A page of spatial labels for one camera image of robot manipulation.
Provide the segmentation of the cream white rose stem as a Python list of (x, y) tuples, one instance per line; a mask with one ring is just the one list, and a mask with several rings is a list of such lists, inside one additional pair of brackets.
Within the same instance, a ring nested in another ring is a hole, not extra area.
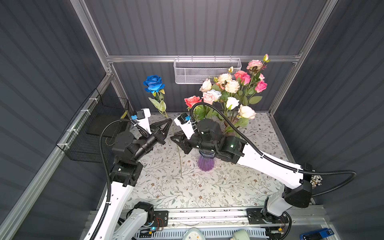
[(212, 83), (210, 79), (206, 79), (200, 87), (200, 92), (206, 93), (212, 89)]

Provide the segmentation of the beige spray rose stem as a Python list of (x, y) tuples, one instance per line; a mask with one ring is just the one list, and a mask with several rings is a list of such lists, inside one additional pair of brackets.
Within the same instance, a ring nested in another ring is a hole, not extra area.
[[(233, 71), (234, 71), (234, 67), (230, 67), (228, 69), (228, 74), (232, 75)], [(239, 91), (239, 88), (240, 88), (239, 82), (232, 78), (232, 80), (229, 83), (227, 83), (225, 90), (228, 93), (236, 94)]]

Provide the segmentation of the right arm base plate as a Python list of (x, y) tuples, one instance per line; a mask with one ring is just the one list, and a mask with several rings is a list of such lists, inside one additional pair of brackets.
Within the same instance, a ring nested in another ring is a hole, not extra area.
[(263, 208), (248, 208), (246, 209), (246, 214), (249, 224), (253, 225), (281, 224), (285, 226), (290, 222), (287, 214), (282, 214), (281, 216), (277, 217), (275, 215), (269, 214)]

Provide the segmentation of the coral pink rose stem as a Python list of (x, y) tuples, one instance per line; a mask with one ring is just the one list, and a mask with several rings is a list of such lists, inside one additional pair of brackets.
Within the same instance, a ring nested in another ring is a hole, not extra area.
[[(188, 110), (190, 110), (194, 105), (200, 103), (200, 102), (204, 102), (204, 103), (207, 103), (209, 104), (209, 102), (207, 102), (206, 100), (204, 100), (203, 98), (200, 98), (200, 97), (197, 97), (197, 96), (192, 96), (192, 97), (189, 97), (189, 98), (185, 98), (184, 99), (187, 107), (188, 107)], [(208, 111), (209, 109), (203, 105), (199, 105), (197, 107), (194, 108), (194, 117), (196, 120), (203, 120), (206, 118), (206, 115), (208, 114)]]

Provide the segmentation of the hot pink rose stem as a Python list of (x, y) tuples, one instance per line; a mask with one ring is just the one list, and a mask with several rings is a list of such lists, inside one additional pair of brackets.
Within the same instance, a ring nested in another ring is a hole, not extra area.
[(264, 80), (249, 82), (244, 85), (241, 83), (240, 90), (237, 95), (240, 98), (240, 104), (246, 107), (258, 104), (262, 100), (261, 93), (267, 89), (268, 84)]

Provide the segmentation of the magenta rose long stem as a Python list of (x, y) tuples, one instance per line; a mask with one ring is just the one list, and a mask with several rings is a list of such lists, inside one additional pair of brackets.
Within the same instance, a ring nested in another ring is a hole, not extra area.
[(245, 86), (251, 82), (251, 79), (252, 79), (251, 76), (245, 73), (241, 76), (241, 84)]

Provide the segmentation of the white blue rose stem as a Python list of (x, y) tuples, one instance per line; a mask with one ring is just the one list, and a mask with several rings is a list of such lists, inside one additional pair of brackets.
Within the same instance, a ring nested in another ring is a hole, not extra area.
[(222, 96), (222, 93), (220, 91), (217, 91), (217, 90), (210, 90), (209, 93), (213, 96), (214, 102), (218, 101), (220, 99), (220, 97)]

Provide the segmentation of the salmon pink rose stem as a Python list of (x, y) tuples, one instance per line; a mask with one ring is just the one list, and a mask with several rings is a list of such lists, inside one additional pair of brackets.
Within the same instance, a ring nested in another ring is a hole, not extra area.
[(247, 75), (247, 72), (244, 71), (237, 71), (235, 73), (235, 79), (242, 79), (244, 76)]

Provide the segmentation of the blue artificial flower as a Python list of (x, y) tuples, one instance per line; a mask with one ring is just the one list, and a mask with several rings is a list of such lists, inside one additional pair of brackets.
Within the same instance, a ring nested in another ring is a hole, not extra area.
[(153, 96), (152, 98), (149, 97), (151, 103), (161, 115), (168, 118), (166, 112), (167, 105), (165, 102), (165, 84), (163, 83), (162, 78), (158, 75), (151, 75), (146, 78), (143, 84), (145, 86), (145, 91)]

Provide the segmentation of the light pink rose stem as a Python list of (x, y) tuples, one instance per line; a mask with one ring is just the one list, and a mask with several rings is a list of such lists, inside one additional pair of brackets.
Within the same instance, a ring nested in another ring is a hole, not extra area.
[(204, 103), (212, 105), (215, 100), (216, 100), (216, 97), (211, 91), (203, 93)]

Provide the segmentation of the peach spray rose stem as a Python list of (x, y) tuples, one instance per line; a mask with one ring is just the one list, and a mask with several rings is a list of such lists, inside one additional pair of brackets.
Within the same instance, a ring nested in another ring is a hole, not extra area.
[(229, 83), (232, 80), (231, 74), (221, 74), (218, 78), (214, 78), (215, 84), (221, 89), (224, 90), (227, 83)]

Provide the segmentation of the blue purple glass vase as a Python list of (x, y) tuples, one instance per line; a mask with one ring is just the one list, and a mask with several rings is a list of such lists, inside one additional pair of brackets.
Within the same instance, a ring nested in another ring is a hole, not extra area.
[(211, 171), (215, 166), (215, 153), (205, 153), (199, 151), (200, 157), (198, 160), (198, 167), (204, 172)]

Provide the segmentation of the pure white rose stem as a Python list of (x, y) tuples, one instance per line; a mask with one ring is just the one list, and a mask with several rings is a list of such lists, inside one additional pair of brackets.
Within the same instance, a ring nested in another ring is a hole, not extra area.
[(234, 97), (228, 97), (226, 103), (225, 103), (225, 112), (226, 117), (229, 118), (231, 111), (234, 110), (236, 107), (239, 106), (239, 100)]

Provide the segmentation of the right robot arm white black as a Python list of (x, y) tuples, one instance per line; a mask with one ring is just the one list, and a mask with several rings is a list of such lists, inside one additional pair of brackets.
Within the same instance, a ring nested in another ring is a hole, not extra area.
[(204, 157), (255, 169), (283, 184), (278, 192), (267, 197), (262, 210), (265, 219), (280, 217), (291, 207), (309, 206), (312, 198), (311, 177), (301, 172), (303, 168), (300, 165), (257, 152), (249, 140), (224, 136), (220, 125), (211, 119), (193, 123), (191, 117), (182, 114), (174, 122), (182, 131), (171, 139), (185, 154), (197, 149)]

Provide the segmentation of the cream peach rose stem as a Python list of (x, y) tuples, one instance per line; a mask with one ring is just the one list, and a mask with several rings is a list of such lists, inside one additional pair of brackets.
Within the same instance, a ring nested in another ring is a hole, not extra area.
[(247, 127), (249, 121), (253, 120), (255, 117), (256, 112), (251, 107), (240, 105), (237, 115), (230, 118), (230, 120), (236, 129), (240, 129)]

